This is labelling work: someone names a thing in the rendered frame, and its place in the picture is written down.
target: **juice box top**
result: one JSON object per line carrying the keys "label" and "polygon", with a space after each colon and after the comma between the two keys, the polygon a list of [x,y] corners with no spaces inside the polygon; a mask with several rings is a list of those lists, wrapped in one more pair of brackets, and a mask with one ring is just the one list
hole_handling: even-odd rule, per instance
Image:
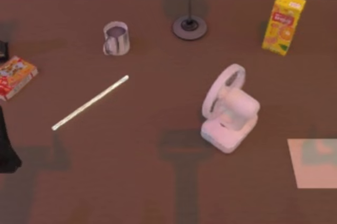
{"label": "juice box top", "polygon": [[291,8],[295,11],[302,12],[306,0],[276,0],[275,3],[285,8]]}
{"label": "juice box top", "polygon": [[6,95],[36,67],[15,56],[0,66],[0,95]]}

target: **green leaf picture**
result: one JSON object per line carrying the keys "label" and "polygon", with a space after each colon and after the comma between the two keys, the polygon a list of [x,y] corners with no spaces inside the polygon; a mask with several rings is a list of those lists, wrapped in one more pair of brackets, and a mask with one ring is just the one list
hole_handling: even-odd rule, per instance
{"label": "green leaf picture", "polygon": [[282,44],[279,44],[281,49],[284,50],[284,51],[287,51],[288,50],[288,46],[286,45],[282,45]]}

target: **pink sheet of paper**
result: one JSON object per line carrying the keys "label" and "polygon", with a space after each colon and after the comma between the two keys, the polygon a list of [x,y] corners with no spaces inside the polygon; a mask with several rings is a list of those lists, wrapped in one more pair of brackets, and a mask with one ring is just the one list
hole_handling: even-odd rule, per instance
{"label": "pink sheet of paper", "polygon": [[299,189],[337,188],[337,139],[288,139]]}

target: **brown table surface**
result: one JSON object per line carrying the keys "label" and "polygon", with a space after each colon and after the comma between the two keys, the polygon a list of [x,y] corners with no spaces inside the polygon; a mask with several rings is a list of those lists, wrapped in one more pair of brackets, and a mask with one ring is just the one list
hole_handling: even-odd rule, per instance
{"label": "brown table surface", "polygon": [[[337,0],[308,0],[286,57],[261,49],[273,0],[195,0],[209,24],[195,42],[170,31],[184,3],[0,0],[0,38],[40,70],[2,102],[23,167],[0,177],[1,224],[337,223],[337,192],[298,190],[287,145],[337,135]],[[115,20],[130,28],[122,57],[102,53],[102,28]],[[262,108],[225,155],[199,137],[200,109],[232,63],[246,68],[244,89]],[[125,74],[127,83],[52,133]],[[192,158],[203,159],[195,172]]]}

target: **white desk fan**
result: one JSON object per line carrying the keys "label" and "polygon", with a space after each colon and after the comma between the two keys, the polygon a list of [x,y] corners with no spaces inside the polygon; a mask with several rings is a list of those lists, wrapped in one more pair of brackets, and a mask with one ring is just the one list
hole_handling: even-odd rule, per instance
{"label": "white desk fan", "polygon": [[241,90],[245,75],[240,65],[226,68],[202,105],[207,120],[201,127],[201,136],[224,153],[232,153],[257,123],[260,104]]}

